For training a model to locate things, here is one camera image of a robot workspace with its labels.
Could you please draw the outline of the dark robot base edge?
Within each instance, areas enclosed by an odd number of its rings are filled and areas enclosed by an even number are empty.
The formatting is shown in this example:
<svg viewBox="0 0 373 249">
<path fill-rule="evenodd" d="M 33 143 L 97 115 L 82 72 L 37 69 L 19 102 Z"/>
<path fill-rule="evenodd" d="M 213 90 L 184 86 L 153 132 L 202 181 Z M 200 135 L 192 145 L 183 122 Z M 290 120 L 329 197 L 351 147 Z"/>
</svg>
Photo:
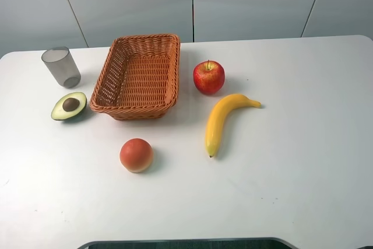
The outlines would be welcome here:
<svg viewBox="0 0 373 249">
<path fill-rule="evenodd" d="M 79 248 L 295 248 L 295 246 L 281 239 L 262 237 L 253 239 L 91 241 Z"/>
</svg>

